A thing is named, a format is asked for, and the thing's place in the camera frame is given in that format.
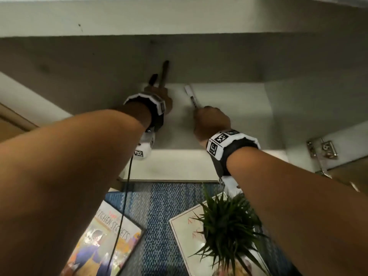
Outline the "wooden cabinet door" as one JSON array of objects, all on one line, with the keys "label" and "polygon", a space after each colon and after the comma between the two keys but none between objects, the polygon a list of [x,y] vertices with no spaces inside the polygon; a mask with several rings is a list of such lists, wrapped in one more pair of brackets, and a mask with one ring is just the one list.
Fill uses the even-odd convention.
[{"label": "wooden cabinet door", "polygon": [[289,162],[368,196],[368,120],[320,137],[333,142],[338,153],[336,160],[321,155],[312,159],[306,147],[306,141],[312,138],[304,136],[285,139]]},{"label": "wooden cabinet door", "polygon": [[28,122],[28,129],[44,127],[72,114],[0,72],[0,104]]}]

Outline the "blue woven rug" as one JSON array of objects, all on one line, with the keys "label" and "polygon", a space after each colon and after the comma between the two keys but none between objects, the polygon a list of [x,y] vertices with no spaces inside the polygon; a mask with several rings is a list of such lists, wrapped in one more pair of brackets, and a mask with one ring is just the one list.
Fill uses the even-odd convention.
[{"label": "blue woven rug", "polygon": [[169,220],[223,190],[218,183],[134,182],[125,215],[144,229],[119,276],[189,276]]}]

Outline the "person's left forearm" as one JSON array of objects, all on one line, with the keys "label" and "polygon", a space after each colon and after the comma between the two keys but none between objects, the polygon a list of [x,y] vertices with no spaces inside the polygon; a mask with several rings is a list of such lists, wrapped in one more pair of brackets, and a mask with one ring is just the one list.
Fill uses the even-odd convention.
[{"label": "person's left forearm", "polygon": [[130,102],[0,143],[0,276],[61,273],[150,123]]}]

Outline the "white pen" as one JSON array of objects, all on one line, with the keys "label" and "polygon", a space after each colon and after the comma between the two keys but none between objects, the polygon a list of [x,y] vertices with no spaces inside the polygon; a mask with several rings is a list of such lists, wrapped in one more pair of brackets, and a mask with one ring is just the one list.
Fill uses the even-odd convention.
[{"label": "white pen", "polygon": [[193,106],[196,109],[200,108],[200,104],[198,103],[198,101],[196,99],[196,96],[194,94],[194,91],[193,91],[192,87],[190,85],[185,85],[184,90],[185,90],[186,94],[188,95],[188,97],[190,98],[191,103],[193,104]]}]

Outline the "green potted plant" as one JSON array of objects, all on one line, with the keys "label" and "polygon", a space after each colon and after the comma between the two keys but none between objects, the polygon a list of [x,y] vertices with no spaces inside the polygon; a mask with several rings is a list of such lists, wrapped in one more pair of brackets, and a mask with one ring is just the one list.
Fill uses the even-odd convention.
[{"label": "green potted plant", "polygon": [[244,194],[230,197],[222,192],[211,196],[205,186],[203,191],[203,213],[195,214],[194,219],[203,225],[200,234],[205,243],[192,256],[212,258],[212,276],[254,276],[246,261],[272,276],[264,261],[254,255],[260,254],[260,245],[270,238],[261,232],[262,222]]}]

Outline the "colourful cookbook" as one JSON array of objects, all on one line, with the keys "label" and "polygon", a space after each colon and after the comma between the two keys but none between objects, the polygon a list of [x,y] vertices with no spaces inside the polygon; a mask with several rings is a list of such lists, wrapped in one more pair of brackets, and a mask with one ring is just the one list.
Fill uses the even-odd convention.
[{"label": "colourful cookbook", "polygon": [[60,276],[118,276],[143,230],[106,201],[80,237]]}]

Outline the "black white wrist band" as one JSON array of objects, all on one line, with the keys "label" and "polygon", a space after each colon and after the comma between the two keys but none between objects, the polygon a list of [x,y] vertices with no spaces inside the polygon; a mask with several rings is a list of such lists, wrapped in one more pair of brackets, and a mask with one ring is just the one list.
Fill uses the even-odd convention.
[{"label": "black white wrist band", "polygon": [[228,157],[243,147],[261,149],[258,139],[233,129],[219,131],[209,138],[206,151],[211,157],[219,178],[231,176],[227,168]]},{"label": "black white wrist band", "polygon": [[164,99],[155,93],[139,92],[129,96],[124,105],[130,102],[141,103],[145,105],[151,114],[151,122],[145,132],[157,132],[164,124],[164,114],[166,111],[166,103]]}]

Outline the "person's right forearm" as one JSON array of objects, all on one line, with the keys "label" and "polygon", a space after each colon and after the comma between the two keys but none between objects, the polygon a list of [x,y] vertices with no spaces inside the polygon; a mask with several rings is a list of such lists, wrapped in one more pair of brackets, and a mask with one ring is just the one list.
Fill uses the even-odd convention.
[{"label": "person's right forearm", "polygon": [[227,168],[303,276],[368,276],[368,196],[250,147]]}]

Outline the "metal cabinet hinge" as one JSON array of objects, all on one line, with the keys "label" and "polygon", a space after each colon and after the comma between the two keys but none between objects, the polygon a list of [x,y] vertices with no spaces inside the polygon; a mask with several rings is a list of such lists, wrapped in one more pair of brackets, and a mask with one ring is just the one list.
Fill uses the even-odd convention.
[{"label": "metal cabinet hinge", "polygon": [[316,159],[318,155],[326,159],[336,160],[338,158],[338,153],[331,140],[324,140],[322,137],[308,139],[306,147],[312,159]]}]

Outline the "white book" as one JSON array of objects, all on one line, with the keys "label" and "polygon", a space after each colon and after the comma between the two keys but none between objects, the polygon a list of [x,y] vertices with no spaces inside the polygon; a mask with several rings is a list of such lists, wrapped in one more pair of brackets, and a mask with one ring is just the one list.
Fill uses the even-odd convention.
[{"label": "white book", "polygon": [[[204,236],[200,234],[203,225],[194,219],[195,214],[202,213],[203,209],[198,204],[169,221],[189,276],[212,276],[214,271],[211,268],[212,258],[201,260],[199,255],[192,256],[205,243]],[[260,254],[254,253],[254,255],[258,260],[263,260]],[[246,263],[250,265],[254,276],[266,276],[255,264],[248,261]]]}]

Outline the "person's left hand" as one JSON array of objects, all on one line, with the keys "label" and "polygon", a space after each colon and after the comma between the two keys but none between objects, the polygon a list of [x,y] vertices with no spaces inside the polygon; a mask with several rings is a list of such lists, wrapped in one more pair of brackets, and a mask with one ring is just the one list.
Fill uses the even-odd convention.
[{"label": "person's left hand", "polygon": [[159,97],[161,100],[163,100],[165,102],[165,111],[164,111],[164,114],[165,115],[168,115],[171,111],[172,111],[172,108],[173,108],[173,100],[171,97],[168,96],[158,96],[154,93],[149,93],[149,94],[153,94],[155,97]]}]

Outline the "white cabinet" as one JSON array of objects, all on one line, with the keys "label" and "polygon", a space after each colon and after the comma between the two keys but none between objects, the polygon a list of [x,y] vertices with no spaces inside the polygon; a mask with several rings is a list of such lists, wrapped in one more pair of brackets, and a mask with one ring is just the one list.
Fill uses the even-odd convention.
[{"label": "white cabinet", "polygon": [[165,60],[174,108],[135,181],[217,180],[185,85],[287,162],[286,138],[368,120],[368,0],[0,0],[0,72],[72,115],[117,106]]}]

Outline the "black white left wrist band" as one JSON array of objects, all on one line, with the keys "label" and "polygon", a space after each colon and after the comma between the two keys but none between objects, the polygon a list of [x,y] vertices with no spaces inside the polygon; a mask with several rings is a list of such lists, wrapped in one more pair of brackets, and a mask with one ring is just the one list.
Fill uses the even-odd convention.
[{"label": "black white left wrist band", "polygon": [[151,122],[145,132],[157,132],[164,124],[164,114],[166,111],[166,103],[164,99],[155,93],[139,92],[129,96],[124,105],[130,102],[141,103],[145,105],[151,114]]}]

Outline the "black white right wrist band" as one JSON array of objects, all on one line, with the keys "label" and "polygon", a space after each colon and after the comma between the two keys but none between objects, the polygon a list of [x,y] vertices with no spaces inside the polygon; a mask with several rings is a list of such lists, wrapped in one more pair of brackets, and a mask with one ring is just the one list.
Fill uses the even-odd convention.
[{"label": "black white right wrist band", "polygon": [[211,157],[219,178],[231,176],[227,168],[228,157],[243,147],[261,149],[258,139],[233,129],[219,131],[209,138],[206,151]]}]

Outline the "person's right hand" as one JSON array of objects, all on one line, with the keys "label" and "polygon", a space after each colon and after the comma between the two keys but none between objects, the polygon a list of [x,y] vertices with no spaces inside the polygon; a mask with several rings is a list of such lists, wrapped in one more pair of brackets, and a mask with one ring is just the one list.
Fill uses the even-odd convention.
[{"label": "person's right hand", "polygon": [[222,130],[229,130],[231,121],[219,108],[214,107],[210,118],[194,119],[194,136],[203,148],[206,148],[208,140]]}]

